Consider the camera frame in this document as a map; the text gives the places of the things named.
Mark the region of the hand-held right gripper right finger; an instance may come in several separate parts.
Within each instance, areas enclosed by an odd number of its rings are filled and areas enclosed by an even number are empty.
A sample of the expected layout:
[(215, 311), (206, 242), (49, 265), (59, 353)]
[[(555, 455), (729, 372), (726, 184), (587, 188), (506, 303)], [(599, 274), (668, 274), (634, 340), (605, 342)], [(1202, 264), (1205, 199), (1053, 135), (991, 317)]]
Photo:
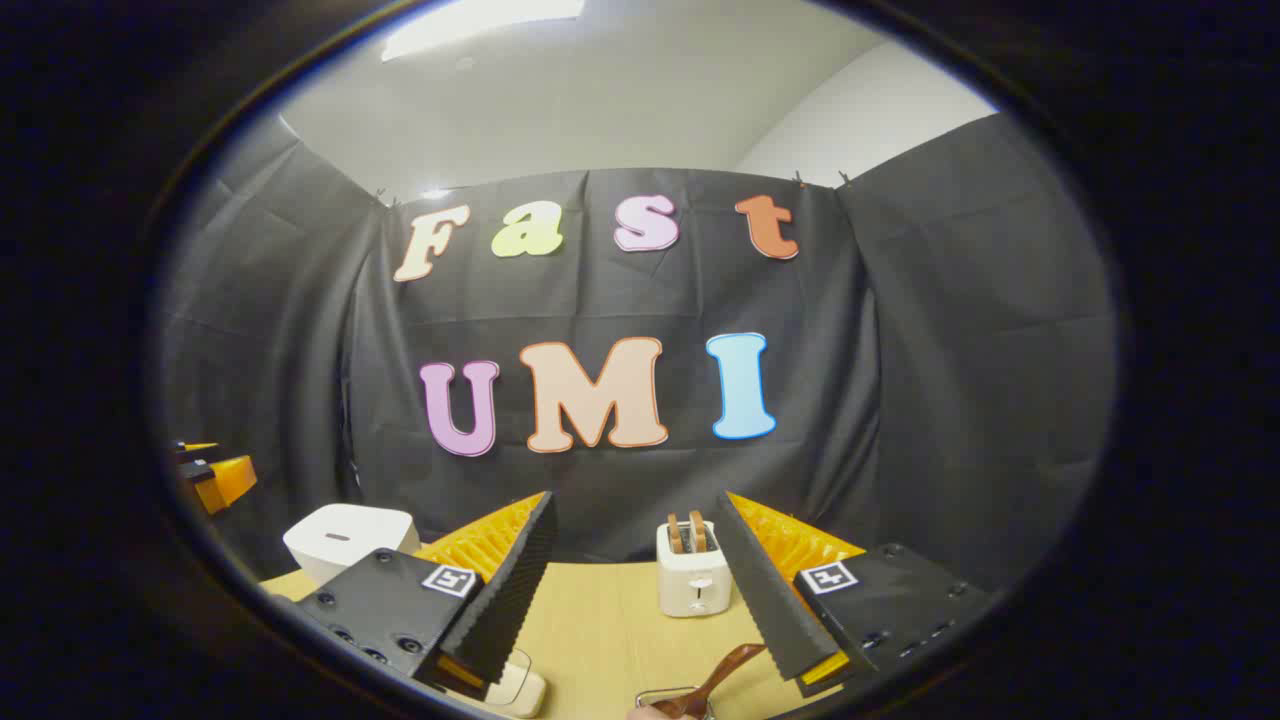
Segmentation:
[(910, 550), (870, 550), (726, 492), (716, 523), (731, 577), (780, 676), (805, 697), (863, 687), (956, 641), (989, 593)]

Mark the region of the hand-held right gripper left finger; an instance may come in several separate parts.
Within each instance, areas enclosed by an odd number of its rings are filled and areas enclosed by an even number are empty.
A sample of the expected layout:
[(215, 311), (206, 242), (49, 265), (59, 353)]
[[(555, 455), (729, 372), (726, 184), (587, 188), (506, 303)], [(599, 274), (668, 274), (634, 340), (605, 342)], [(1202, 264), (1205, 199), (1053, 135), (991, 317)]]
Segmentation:
[(483, 700), (504, 671), (558, 533), (544, 491), (408, 553), (375, 547), (319, 583), (296, 616), (349, 653)]

